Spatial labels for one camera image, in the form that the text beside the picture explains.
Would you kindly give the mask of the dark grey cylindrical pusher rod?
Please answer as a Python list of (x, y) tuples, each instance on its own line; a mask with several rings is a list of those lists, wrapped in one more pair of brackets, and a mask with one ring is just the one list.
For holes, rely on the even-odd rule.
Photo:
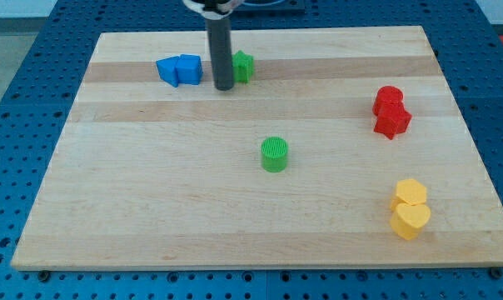
[(228, 91), (234, 87), (231, 21), (228, 17), (207, 19), (206, 29), (214, 86), (219, 91)]

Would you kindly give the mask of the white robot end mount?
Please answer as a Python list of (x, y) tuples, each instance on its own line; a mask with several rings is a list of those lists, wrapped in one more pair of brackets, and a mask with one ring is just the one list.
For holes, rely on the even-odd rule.
[(208, 20), (221, 20), (228, 17), (240, 6), (240, 0), (182, 0), (191, 11)]

